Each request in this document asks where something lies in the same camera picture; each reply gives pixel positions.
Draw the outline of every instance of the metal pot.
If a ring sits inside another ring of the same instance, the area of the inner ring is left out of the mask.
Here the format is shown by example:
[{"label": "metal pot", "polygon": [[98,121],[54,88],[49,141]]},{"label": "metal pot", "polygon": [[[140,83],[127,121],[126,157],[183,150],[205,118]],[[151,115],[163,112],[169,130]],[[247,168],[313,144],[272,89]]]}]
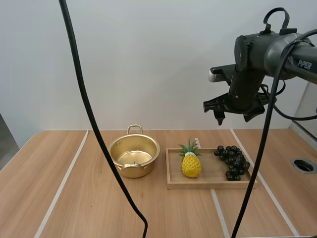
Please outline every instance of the metal pot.
[{"label": "metal pot", "polygon": [[[138,127],[140,133],[130,133],[130,128]],[[127,135],[110,144],[110,155],[119,174],[128,178],[147,175],[154,167],[159,155],[159,144],[153,138],[144,135],[140,125],[130,125]]]}]

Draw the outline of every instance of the wooden table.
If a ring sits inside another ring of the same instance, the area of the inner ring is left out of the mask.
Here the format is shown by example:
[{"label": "wooden table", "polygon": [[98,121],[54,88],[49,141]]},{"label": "wooden table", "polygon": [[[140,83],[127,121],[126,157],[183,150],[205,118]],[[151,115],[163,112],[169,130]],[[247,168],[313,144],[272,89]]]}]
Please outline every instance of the wooden table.
[{"label": "wooden table", "polygon": [[[102,131],[110,144],[125,131]],[[198,138],[202,147],[237,145],[256,157],[261,130],[151,130],[161,146],[154,170],[123,178],[149,222],[149,238],[229,237],[244,189],[167,190],[165,148]],[[258,178],[238,236],[317,234],[317,174],[302,174],[292,158],[317,153],[291,129],[270,130]],[[133,212],[93,132],[43,131],[0,171],[0,237],[140,238]]]}]

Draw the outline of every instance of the robotic arm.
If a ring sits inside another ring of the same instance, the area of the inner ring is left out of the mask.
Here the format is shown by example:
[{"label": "robotic arm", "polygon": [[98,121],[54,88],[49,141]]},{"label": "robotic arm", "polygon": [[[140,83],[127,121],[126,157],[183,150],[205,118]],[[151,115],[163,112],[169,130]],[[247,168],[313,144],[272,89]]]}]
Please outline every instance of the robotic arm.
[{"label": "robotic arm", "polygon": [[[268,18],[277,11],[285,12],[279,33],[270,30]],[[235,41],[235,64],[213,67],[210,82],[226,81],[229,92],[204,102],[204,111],[213,110],[221,125],[224,113],[243,114],[246,122],[265,112],[268,97],[258,93],[264,77],[274,77],[286,49],[294,45],[282,68],[280,79],[298,76],[317,84],[317,49],[308,38],[297,40],[301,34],[287,28],[289,15],[281,7],[271,10],[264,18],[265,30],[257,34],[239,36]]]}]

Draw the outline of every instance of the pineapple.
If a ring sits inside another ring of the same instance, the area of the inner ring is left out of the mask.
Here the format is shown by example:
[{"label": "pineapple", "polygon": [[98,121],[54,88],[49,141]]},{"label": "pineapple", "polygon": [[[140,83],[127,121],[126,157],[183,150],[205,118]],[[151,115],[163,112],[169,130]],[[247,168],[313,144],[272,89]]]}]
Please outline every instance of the pineapple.
[{"label": "pineapple", "polygon": [[190,178],[198,177],[198,175],[202,171],[202,165],[197,158],[197,156],[199,156],[200,154],[196,152],[196,145],[197,144],[195,141],[191,144],[190,139],[188,140],[188,147],[186,147],[185,145],[179,145],[180,147],[182,147],[182,150],[180,151],[180,156],[184,156],[182,161],[183,173]]}]

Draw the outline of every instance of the grape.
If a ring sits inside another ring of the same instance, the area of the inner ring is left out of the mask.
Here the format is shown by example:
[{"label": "grape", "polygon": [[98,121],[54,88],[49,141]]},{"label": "grape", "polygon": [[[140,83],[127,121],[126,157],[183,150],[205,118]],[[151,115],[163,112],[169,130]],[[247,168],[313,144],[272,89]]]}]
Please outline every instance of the grape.
[{"label": "grape", "polygon": [[232,166],[238,168],[240,166],[240,162],[239,161],[235,161],[233,162]]},{"label": "grape", "polygon": [[224,150],[224,148],[223,148],[223,146],[222,146],[222,145],[219,145],[219,146],[218,146],[218,148],[217,148],[217,150],[221,152],[221,151],[223,151],[223,150]]},{"label": "grape", "polygon": [[244,169],[242,168],[239,169],[239,175],[244,175]]},{"label": "grape", "polygon": [[231,146],[231,150],[232,150],[233,152],[236,152],[237,149],[238,149],[238,148],[237,148],[235,145]]},{"label": "grape", "polygon": [[233,163],[233,158],[232,158],[232,157],[229,157],[229,158],[228,158],[228,162],[229,162],[229,164],[232,164],[232,163]]},{"label": "grape", "polygon": [[229,161],[228,161],[228,159],[225,159],[225,160],[224,160],[224,163],[225,163],[226,165],[229,165],[229,164],[230,164]]},{"label": "grape", "polygon": [[216,156],[219,156],[220,152],[218,150],[215,150],[213,154],[216,155]]},{"label": "grape", "polygon": [[235,153],[230,150],[230,151],[229,151],[229,157],[233,157],[233,156],[235,156]]},{"label": "grape", "polygon": [[227,180],[228,180],[228,181],[233,181],[233,176],[232,176],[232,174],[227,175]]},{"label": "grape", "polygon": [[242,160],[244,159],[244,155],[243,154],[238,154],[237,157],[240,157]]},{"label": "grape", "polygon": [[238,162],[241,163],[241,162],[242,162],[242,159],[241,159],[240,157],[235,157],[235,158],[234,158],[234,161],[238,161]]},{"label": "grape", "polygon": [[235,168],[235,167],[233,167],[230,171],[231,171],[231,173],[232,173],[233,175],[237,175],[237,174],[238,174],[238,169]]},{"label": "grape", "polygon": [[223,151],[222,151],[222,155],[223,155],[225,158],[228,157],[228,153],[229,153],[228,150],[223,150]]},{"label": "grape", "polygon": [[242,168],[243,168],[244,170],[248,170],[249,167],[250,167],[250,163],[249,163],[249,162],[243,162]]},{"label": "grape", "polygon": [[240,180],[241,180],[240,175],[235,175],[235,176],[234,176],[234,180],[235,180],[235,181],[240,181]]}]

